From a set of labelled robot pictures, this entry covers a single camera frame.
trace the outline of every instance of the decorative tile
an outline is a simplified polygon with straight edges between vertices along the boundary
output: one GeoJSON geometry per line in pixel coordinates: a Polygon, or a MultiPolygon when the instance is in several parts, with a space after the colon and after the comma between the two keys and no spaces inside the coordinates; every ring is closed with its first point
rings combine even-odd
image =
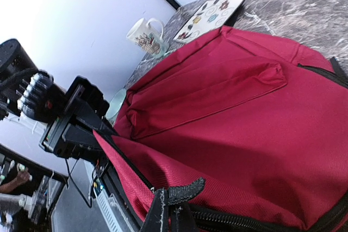
{"type": "Polygon", "coordinates": [[[197,37],[221,27],[244,0],[207,0],[176,34],[174,40],[189,43],[197,37]]]}

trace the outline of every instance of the white mug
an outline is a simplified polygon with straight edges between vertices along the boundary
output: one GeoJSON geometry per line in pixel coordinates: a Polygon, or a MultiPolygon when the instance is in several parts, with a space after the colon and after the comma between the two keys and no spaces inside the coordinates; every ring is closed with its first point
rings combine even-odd
{"type": "Polygon", "coordinates": [[[164,25],[162,21],[151,18],[138,20],[127,34],[127,39],[136,43],[144,51],[155,58],[163,56],[169,48],[169,44],[163,40],[164,25]],[[161,33],[151,27],[151,22],[158,22],[161,25],[161,33]]]}

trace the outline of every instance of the countertop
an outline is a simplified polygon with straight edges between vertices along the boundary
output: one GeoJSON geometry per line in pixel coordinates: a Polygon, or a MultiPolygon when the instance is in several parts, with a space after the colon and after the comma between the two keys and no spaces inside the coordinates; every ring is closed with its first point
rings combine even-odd
{"type": "MultiPolygon", "coordinates": [[[[164,39],[170,43],[170,50],[183,46],[172,39],[205,1],[180,7],[169,20],[164,39]]],[[[337,57],[348,71],[348,0],[245,0],[234,27],[293,39],[327,58],[337,57]]],[[[144,56],[126,88],[162,59],[144,56]]]]}

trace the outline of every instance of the person's hand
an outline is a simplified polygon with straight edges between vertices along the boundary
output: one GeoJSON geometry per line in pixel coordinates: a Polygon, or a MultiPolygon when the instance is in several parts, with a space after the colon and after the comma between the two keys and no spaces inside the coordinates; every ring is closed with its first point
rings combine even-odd
{"type": "Polygon", "coordinates": [[[18,171],[16,183],[18,184],[18,186],[23,185],[28,182],[29,178],[30,174],[28,172],[28,168],[26,168],[24,171],[18,171]]]}

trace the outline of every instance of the backpack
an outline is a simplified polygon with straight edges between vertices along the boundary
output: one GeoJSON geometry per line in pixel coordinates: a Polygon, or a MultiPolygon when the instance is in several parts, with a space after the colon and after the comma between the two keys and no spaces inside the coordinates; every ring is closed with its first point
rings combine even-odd
{"type": "Polygon", "coordinates": [[[338,63],[315,50],[222,27],[127,91],[119,136],[95,136],[141,231],[338,231],[347,88],[338,63]]]}

